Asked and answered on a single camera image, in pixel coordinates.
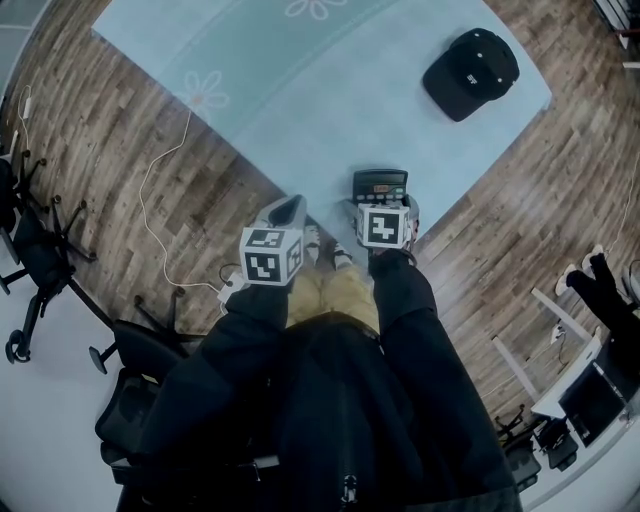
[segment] light blue rug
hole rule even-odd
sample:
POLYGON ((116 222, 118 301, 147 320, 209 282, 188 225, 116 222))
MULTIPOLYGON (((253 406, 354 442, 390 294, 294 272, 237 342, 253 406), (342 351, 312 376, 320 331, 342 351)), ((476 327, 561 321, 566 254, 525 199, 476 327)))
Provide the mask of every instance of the light blue rug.
POLYGON ((525 50, 482 0, 112 0, 94 29, 225 137, 348 247, 339 200, 354 170, 409 171, 431 227, 551 101, 525 50), (476 27, 511 46, 521 77, 462 123, 424 71, 476 27))

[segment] sneaker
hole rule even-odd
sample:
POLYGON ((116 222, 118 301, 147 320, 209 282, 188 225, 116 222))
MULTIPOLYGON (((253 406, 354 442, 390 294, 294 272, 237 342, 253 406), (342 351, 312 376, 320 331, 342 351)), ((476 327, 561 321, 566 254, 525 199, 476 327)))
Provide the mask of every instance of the sneaker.
POLYGON ((604 247, 602 247, 602 245, 600 244, 597 244, 593 248, 593 251, 591 251, 582 259, 582 270, 584 272, 591 272, 591 258, 597 256, 598 254, 604 254, 604 247))
POLYGON ((572 263, 562 273, 562 275, 560 276, 560 279, 558 279, 558 282, 556 283, 556 295, 558 297, 560 297, 564 292, 566 292, 569 289, 569 287, 567 286, 567 276, 571 274, 571 272, 575 272, 576 270, 578 270, 578 267, 576 267, 572 263))
POLYGON ((309 224, 304 228, 304 248, 315 266, 320 257, 320 230, 315 224, 309 224))
POLYGON ((342 244, 336 243, 336 247, 333 250, 333 268, 338 270, 353 264, 353 256, 347 251, 342 244))

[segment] wooden floor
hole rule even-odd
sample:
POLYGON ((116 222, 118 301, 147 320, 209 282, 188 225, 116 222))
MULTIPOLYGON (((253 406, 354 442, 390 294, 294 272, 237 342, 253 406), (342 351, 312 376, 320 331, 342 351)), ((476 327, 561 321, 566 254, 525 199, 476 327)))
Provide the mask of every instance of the wooden floor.
MULTIPOLYGON (((616 238, 638 155, 640 88, 590 2, 488 3, 536 62, 554 102, 420 242, 418 258, 487 408, 507 414, 531 402, 491 340, 499 336, 528 361, 542 391, 557 378, 554 319, 529 292, 536 286, 552 295, 568 263, 616 238)), ((31 84, 31 149, 49 160, 35 195, 60 194, 67 214, 88 201, 73 235, 100 260, 78 262, 77 279, 112 317, 128 319, 134 295, 163 312, 172 291, 137 194, 151 159, 179 142, 187 110, 91 33, 107 4, 53 1, 9 89, 2 135, 18 128, 18 96, 31 84)), ((640 255, 638 185, 609 256, 616 273, 640 255)), ((151 224, 170 246, 171 277, 216 286, 219 267, 237 261, 241 228, 279 195, 196 118, 185 147, 158 165, 146 190, 151 224)), ((596 326, 572 292, 559 303, 588 329, 596 326)), ((209 289, 189 289, 180 329, 206 332, 218 315, 209 289)), ((568 338, 562 359, 579 348, 568 338)))

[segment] baseball cap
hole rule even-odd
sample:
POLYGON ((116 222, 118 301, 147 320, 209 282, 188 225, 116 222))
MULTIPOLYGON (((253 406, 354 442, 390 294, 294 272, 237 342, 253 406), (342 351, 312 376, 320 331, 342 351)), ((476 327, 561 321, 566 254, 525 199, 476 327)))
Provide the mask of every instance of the baseball cap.
POLYGON ((476 28, 457 38, 422 77, 424 88, 451 119, 462 121, 502 98, 520 77, 509 45, 476 28))

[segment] zipper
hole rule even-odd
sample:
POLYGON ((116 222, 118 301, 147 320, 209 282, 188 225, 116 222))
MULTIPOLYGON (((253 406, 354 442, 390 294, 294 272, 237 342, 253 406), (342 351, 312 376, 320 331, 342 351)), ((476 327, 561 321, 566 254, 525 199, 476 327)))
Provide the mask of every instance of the zipper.
POLYGON ((344 512, 353 509, 353 505, 358 503, 357 486, 358 480, 355 477, 353 468, 353 443, 351 442, 351 428, 349 424, 349 410, 347 403, 347 386, 340 383, 340 416, 342 423, 342 474, 344 476, 343 492, 340 501, 342 505, 340 511, 344 512))

